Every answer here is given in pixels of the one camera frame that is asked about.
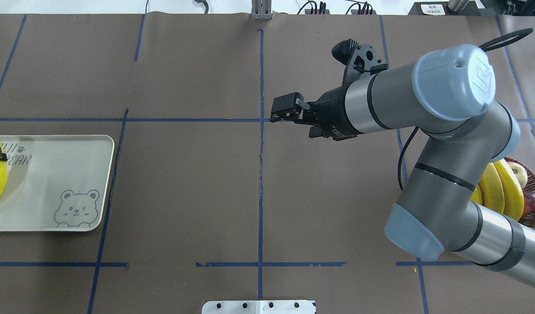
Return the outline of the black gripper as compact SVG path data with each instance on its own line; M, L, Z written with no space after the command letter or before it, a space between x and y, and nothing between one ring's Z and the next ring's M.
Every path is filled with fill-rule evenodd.
M304 101L299 92L275 97L269 121L313 125L309 129L309 138L325 137L335 141L355 138L359 131L352 126L346 115L341 90L341 87L329 90L317 101L309 103Z

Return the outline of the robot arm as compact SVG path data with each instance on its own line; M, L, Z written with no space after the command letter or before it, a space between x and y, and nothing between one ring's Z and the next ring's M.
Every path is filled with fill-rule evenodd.
M345 66L340 87L317 101L276 97L272 123L309 125L335 141L418 127L429 137L385 225L405 252L433 262L452 252L535 288L535 230L470 200L485 167L520 141L516 119L495 100L496 78L473 44L432 51L389 69L368 44L332 48Z

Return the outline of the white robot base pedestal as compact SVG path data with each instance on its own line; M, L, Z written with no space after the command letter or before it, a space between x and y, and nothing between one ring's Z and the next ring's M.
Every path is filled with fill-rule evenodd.
M202 314L316 314L313 300L211 300Z

